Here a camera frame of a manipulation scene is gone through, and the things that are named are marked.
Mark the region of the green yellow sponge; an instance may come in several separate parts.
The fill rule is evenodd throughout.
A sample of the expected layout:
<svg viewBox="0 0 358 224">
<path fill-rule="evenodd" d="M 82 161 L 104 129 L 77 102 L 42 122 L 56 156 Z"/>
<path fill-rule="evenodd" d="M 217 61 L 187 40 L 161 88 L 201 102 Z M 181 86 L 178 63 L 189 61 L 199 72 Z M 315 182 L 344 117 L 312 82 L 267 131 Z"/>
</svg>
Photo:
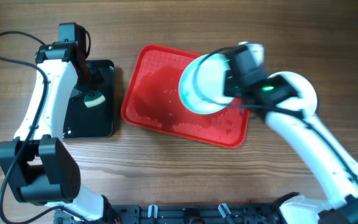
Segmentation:
<svg viewBox="0 0 358 224">
<path fill-rule="evenodd" d="M 92 90 L 84 96 L 84 104 L 87 108 L 98 106 L 105 100 L 104 95 L 99 90 Z"/>
</svg>

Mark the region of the blue plate green smear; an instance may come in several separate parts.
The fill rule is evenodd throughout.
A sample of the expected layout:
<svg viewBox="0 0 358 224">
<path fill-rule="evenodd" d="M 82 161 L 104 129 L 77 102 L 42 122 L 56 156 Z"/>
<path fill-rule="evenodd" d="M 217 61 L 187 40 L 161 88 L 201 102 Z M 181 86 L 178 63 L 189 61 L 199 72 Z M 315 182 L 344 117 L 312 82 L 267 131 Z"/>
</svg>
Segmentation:
<svg viewBox="0 0 358 224">
<path fill-rule="evenodd" d="M 229 70 L 222 54 L 202 55 L 183 71 L 178 94 L 183 106 L 196 114 L 212 114 L 224 109 L 233 97 L 224 96 L 224 79 Z"/>
</svg>

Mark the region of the white plate green smear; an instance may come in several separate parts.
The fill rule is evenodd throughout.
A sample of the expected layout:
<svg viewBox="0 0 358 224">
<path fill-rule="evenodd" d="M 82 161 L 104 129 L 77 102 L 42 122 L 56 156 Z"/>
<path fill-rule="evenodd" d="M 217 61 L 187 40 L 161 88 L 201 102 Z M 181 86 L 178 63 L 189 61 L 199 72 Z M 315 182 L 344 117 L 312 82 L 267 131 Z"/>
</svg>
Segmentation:
<svg viewBox="0 0 358 224">
<path fill-rule="evenodd" d="M 276 72 L 268 76 L 274 78 L 277 76 L 283 77 L 297 92 L 298 96 L 306 101 L 306 110 L 309 114 L 315 114 L 318 98 L 312 84 L 303 76 L 295 72 Z"/>
</svg>

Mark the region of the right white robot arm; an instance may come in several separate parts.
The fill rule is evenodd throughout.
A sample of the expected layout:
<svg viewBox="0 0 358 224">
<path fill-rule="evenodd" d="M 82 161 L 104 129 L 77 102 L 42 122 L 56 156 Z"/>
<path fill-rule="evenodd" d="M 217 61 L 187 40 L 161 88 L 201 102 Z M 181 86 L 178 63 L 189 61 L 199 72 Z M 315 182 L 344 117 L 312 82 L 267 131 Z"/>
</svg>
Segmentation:
<svg viewBox="0 0 358 224">
<path fill-rule="evenodd" d="M 312 84 L 294 72 L 268 75 L 259 44 L 239 44 L 223 54 L 228 62 L 224 94 L 256 109 L 316 177 L 325 200 L 290 196 L 278 209 L 285 223 L 358 223 L 358 162 L 316 114 Z"/>
</svg>

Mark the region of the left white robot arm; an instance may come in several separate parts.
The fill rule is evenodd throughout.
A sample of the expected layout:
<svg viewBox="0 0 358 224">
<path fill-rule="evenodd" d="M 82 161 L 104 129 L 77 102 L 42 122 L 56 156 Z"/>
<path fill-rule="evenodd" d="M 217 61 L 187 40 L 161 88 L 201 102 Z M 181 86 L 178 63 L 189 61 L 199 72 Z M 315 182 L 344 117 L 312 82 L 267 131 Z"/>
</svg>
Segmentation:
<svg viewBox="0 0 358 224">
<path fill-rule="evenodd" d="M 11 141 L 0 142 L 0 217 L 4 193 L 20 203 L 56 211 L 56 221 L 119 223 L 108 199 L 81 183 L 80 168 L 65 139 L 104 138 L 114 129 L 114 64 L 90 60 L 90 33 L 71 22 L 58 28 L 58 40 L 41 44 L 32 68 L 35 88 Z"/>
</svg>

